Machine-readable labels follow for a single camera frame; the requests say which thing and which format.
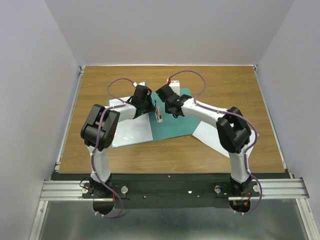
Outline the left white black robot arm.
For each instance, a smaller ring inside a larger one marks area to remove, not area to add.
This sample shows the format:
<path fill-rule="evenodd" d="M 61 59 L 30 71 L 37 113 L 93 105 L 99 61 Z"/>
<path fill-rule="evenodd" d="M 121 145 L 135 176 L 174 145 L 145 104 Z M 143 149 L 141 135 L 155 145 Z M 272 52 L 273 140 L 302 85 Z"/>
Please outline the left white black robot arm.
<path fill-rule="evenodd" d="M 127 99 L 115 99 L 113 105 L 93 105 L 83 127 L 80 137 L 84 140 L 90 155 L 91 174 L 89 183 L 81 183 L 82 194 L 89 198 L 97 195 L 107 197 L 110 193 L 119 199 L 128 192 L 126 186 L 117 193 L 111 186 L 109 150 L 112 146 L 119 123 L 133 121 L 155 111 L 152 101 L 152 90 L 146 82 L 133 84 L 134 93 Z"/>

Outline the teal paper folder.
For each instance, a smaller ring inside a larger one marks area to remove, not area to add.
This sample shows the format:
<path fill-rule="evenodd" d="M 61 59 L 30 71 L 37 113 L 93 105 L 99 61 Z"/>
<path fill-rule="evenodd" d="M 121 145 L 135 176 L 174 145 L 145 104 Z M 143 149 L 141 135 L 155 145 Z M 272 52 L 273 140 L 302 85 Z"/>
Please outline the teal paper folder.
<path fill-rule="evenodd" d="M 191 135 L 198 127 L 200 120 L 196 118 L 188 116 L 179 116 L 178 118 L 174 118 L 171 114 L 165 113 L 165 104 L 160 100 L 155 92 L 151 94 L 151 99 L 153 103 L 155 103 L 156 100 L 160 105 L 163 122 L 157 123 L 155 113 L 149 113 L 149 120 L 153 137 L 153 140 L 150 142 Z"/>

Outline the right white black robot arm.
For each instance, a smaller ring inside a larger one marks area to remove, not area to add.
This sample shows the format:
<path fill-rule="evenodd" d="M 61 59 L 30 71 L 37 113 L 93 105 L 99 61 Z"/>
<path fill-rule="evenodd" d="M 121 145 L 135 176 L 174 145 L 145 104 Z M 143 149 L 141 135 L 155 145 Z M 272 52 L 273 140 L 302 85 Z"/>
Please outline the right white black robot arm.
<path fill-rule="evenodd" d="M 183 94 L 178 95 L 165 84 L 156 91 L 164 103 L 165 112 L 175 118 L 192 117 L 216 128 L 220 145 L 228 152 L 231 174 L 228 190 L 235 196 L 241 196 L 248 190 L 252 178 L 248 167 L 246 147 L 250 143 L 252 131 L 241 111 L 214 108 Z"/>

